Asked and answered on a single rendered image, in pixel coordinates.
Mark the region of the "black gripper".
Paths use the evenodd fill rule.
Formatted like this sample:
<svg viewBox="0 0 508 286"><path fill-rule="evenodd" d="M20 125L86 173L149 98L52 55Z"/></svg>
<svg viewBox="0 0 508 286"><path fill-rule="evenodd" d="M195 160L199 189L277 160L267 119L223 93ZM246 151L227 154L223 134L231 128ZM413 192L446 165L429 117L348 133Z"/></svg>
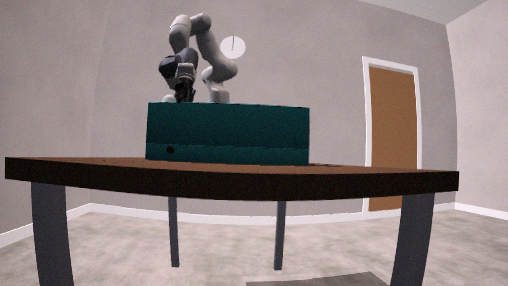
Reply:
<svg viewBox="0 0 508 286"><path fill-rule="evenodd" d="M175 92L179 92L174 95L177 102L193 102L196 90L193 88L193 81L190 78L178 78L175 82L174 89L176 89Z"/></svg>

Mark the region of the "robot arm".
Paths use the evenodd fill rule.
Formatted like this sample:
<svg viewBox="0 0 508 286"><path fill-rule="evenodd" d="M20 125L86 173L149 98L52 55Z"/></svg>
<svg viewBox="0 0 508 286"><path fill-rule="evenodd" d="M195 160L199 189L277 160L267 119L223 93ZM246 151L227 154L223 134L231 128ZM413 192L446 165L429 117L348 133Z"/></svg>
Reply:
<svg viewBox="0 0 508 286"><path fill-rule="evenodd" d="M158 70L172 90L175 90L175 82L181 77L190 78L194 84L199 57L196 50L189 48L189 39L195 35L202 58L211 64L202 72L201 76L203 82L206 82L210 103L230 103L229 92L225 89L223 81L236 76L238 69L237 65L220 51L210 30L211 20L209 18L210 16L206 13L191 18L187 15L176 17L168 36L175 55L165 57L160 62Z"/></svg>

